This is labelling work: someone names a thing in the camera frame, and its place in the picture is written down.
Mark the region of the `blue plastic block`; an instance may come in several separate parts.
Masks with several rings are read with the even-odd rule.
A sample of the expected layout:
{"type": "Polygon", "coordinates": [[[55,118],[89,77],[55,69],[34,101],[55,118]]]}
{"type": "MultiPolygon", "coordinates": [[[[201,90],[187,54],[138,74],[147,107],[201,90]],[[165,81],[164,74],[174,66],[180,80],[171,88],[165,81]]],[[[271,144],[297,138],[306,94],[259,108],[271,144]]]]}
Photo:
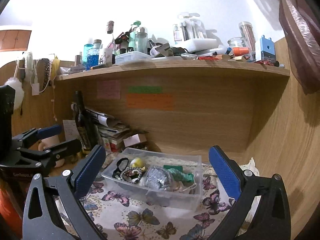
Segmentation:
{"type": "Polygon", "coordinates": [[[260,38],[260,51],[261,59],[263,61],[276,61],[276,51],[274,47],[274,42],[271,38],[266,38],[264,35],[260,38]]]}

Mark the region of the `silver sequin pouch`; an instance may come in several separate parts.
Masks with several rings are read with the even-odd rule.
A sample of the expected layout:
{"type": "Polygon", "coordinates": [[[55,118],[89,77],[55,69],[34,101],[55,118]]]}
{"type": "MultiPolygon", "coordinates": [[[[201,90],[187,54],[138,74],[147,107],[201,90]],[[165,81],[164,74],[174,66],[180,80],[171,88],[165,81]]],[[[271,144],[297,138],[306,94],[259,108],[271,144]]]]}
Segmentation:
{"type": "Polygon", "coordinates": [[[144,185],[151,189],[166,191],[173,180],[172,175],[166,169],[153,165],[145,175],[144,185]]]}

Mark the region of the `pink sticky note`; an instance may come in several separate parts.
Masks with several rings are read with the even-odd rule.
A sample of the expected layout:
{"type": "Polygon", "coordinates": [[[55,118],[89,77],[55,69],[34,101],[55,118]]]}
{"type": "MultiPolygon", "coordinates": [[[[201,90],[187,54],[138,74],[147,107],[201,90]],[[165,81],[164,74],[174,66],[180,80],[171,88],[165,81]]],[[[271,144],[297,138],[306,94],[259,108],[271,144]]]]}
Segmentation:
{"type": "Polygon", "coordinates": [[[97,98],[105,100],[120,100],[121,86],[119,80],[105,80],[97,82],[97,98]]]}

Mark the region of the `glass jar orange lid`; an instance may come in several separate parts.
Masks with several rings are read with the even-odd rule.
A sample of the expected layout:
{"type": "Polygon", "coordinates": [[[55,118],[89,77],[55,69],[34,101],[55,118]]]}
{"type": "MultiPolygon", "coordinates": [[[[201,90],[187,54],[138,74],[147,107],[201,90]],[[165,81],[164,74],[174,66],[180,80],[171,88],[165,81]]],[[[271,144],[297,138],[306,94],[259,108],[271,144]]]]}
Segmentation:
{"type": "Polygon", "coordinates": [[[230,55],[248,56],[251,53],[251,49],[249,48],[245,37],[234,37],[229,39],[227,43],[231,49],[230,55]]]}

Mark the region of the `blue liquid bottle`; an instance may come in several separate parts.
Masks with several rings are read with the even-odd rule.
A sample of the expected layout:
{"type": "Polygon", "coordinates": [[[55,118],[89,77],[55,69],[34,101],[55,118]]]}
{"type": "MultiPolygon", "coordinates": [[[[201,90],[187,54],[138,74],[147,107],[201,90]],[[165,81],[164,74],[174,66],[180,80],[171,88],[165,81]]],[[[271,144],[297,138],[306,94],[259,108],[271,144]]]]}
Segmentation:
{"type": "Polygon", "coordinates": [[[101,47],[101,40],[94,40],[93,46],[88,50],[87,55],[87,70],[99,64],[99,53],[101,47]]]}

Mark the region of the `orange sticky note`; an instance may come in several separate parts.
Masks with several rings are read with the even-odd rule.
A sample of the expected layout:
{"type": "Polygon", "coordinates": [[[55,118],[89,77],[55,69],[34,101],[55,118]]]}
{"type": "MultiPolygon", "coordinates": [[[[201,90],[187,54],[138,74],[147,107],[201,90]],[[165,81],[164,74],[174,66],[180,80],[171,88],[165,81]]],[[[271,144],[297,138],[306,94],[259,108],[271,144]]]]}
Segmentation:
{"type": "Polygon", "coordinates": [[[155,109],[161,111],[172,111],[174,109],[174,98],[171,94],[137,94],[126,95],[128,108],[133,109],[155,109]]]}

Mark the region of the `clear box on shelf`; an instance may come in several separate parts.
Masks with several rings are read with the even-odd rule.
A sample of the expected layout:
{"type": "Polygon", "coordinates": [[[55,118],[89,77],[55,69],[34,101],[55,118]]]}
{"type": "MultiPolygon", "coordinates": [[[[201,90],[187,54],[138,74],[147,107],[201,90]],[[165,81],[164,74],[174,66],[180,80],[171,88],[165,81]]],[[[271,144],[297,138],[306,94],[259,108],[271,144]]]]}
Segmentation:
{"type": "Polygon", "coordinates": [[[138,62],[138,61],[149,61],[151,59],[152,57],[148,54],[144,54],[139,51],[131,51],[128,53],[117,55],[116,64],[121,66],[127,63],[138,62]]]}

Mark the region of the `white drawstring cloth pouch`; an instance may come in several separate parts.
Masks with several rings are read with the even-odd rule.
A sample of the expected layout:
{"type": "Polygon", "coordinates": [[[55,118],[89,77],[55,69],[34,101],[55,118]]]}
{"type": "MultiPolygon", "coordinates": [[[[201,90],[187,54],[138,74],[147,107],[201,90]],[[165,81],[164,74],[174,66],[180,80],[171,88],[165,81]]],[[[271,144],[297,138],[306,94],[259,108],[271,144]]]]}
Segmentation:
{"type": "Polygon", "coordinates": [[[171,181],[170,185],[166,188],[169,192],[178,192],[183,194],[190,194],[191,191],[196,189],[197,183],[192,183],[185,186],[181,181],[171,181]]]}

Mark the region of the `small white pink box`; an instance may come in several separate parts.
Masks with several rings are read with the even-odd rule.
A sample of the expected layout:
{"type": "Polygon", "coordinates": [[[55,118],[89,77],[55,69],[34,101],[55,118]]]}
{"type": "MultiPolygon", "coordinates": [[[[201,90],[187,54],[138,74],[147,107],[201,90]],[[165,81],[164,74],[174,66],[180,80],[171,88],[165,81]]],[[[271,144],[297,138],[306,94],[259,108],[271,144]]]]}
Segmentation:
{"type": "Polygon", "coordinates": [[[135,146],[146,142],[145,134],[135,134],[123,140],[125,147],[135,146]]]}

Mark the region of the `green knitted cloth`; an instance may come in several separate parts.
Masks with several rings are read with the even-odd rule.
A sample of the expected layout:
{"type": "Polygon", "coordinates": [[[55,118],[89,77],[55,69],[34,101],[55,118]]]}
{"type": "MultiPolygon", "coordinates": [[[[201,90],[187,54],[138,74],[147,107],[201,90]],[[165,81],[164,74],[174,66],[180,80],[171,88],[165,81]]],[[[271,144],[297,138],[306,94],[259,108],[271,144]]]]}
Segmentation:
{"type": "Polygon", "coordinates": [[[175,181],[181,181],[182,183],[194,182],[194,175],[192,173],[184,173],[182,166],[164,165],[163,168],[173,176],[175,181]]]}

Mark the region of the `yellow round soft ball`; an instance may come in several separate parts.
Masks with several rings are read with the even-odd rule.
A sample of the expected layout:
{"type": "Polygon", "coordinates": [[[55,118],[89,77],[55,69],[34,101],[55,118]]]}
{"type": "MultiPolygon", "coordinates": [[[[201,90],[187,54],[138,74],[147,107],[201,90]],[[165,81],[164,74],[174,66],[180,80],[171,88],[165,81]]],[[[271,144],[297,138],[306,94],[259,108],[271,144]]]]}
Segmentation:
{"type": "Polygon", "coordinates": [[[130,162],[130,168],[138,168],[144,172],[146,170],[145,161],[139,157],[136,157],[130,162]]]}

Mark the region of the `butterfly print tablecloth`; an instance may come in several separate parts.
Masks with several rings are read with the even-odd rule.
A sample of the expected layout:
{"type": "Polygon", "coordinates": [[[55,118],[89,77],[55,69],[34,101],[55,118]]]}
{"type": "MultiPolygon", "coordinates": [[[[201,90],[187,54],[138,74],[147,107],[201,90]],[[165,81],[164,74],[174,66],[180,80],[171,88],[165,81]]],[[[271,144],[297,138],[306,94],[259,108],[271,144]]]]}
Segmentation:
{"type": "Polygon", "coordinates": [[[114,191],[102,176],[80,202],[107,239],[207,239],[235,200],[210,165],[203,164],[202,169],[203,196],[196,210],[134,200],[114,191]]]}

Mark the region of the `green sticky note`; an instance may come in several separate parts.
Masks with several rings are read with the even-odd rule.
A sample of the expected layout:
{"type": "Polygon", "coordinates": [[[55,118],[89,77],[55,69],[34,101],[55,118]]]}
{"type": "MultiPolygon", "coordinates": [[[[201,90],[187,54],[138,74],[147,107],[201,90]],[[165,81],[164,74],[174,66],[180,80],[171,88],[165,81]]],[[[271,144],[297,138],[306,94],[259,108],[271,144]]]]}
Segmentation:
{"type": "Polygon", "coordinates": [[[162,94],[161,86],[129,86],[128,93],[132,94],[162,94]]]}

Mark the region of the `black beaded fabric pouch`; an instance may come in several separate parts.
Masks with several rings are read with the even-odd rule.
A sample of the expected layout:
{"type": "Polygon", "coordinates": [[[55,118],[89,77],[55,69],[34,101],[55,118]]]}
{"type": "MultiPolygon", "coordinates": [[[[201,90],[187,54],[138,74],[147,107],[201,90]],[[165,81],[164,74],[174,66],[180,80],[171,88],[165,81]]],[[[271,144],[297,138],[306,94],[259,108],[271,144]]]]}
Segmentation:
{"type": "Polygon", "coordinates": [[[116,163],[116,169],[112,173],[112,178],[121,180],[130,184],[138,184],[144,173],[147,171],[147,168],[142,172],[138,168],[130,168],[129,158],[121,158],[116,163]]]}

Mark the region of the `mauve curtain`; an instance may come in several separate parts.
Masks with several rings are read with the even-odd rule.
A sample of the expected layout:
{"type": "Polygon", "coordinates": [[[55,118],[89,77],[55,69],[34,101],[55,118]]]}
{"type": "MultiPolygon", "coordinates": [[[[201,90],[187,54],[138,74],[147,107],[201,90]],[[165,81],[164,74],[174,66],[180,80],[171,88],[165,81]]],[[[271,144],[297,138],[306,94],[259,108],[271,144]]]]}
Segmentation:
{"type": "Polygon", "coordinates": [[[319,6],[316,0],[280,0],[279,22],[305,94],[319,92],[319,6]]]}

